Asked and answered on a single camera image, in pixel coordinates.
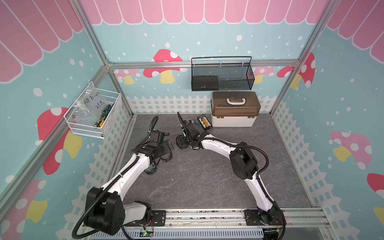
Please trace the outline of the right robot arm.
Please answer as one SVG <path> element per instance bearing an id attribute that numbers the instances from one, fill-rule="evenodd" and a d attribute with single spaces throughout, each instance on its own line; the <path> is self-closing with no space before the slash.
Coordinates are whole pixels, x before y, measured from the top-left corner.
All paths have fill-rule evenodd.
<path id="1" fill-rule="evenodd" d="M 261 222 L 264 225 L 271 225 L 275 221 L 279 221 L 282 226 L 285 226 L 284 213 L 266 190 L 260 176 L 269 166 L 268 155 L 245 142 L 230 143 L 218 139 L 206 131 L 199 132 L 191 121 L 185 121 L 181 116 L 178 117 L 183 131 L 182 137 L 192 149 L 210 150 L 230 160 L 234 174 L 244 180 L 252 192 Z"/>

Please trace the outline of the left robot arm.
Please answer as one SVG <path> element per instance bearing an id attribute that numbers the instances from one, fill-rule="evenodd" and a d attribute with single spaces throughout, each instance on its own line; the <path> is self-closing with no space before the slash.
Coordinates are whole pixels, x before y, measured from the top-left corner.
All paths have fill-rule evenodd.
<path id="1" fill-rule="evenodd" d="M 155 130 L 158 119 L 158 116 L 152 119 L 147 136 L 130 151 L 132 156 L 123 169 L 100 188 L 89 190 L 85 212 L 72 231 L 74 240 L 97 232 L 115 235 L 131 222 L 145 229 L 152 222 L 150 204 L 135 201 L 124 205 L 123 200 L 141 173 L 153 174 L 159 161 L 167 162 L 172 158 L 172 147 L 164 140 L 166 133 Z"/>

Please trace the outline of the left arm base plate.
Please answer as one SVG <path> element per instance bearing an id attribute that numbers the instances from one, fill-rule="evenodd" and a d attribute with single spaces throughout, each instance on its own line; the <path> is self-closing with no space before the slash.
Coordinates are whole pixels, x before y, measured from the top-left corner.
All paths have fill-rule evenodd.
<path id="1" fill-rule="evenodd" d="M 165 210 L 154 210 L 152 211 L 152 218 L 151 222 L 140 222 L 140 221 L 133 221 L 130 223 L 125 224 L 125 227 L 164 227 L 165 221 L 166 221 L 166 211 Z"/>

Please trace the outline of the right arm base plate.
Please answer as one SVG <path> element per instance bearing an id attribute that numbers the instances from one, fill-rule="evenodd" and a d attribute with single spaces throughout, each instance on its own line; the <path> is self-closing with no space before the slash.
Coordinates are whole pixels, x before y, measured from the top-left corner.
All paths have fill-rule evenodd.
<path id="1" fill-rule="evenodd" d="M 246 209 L 244 216 L 247 226 L 283 226 L 286 224 L 282 212 L 274 208 L 269 211 Z"/>

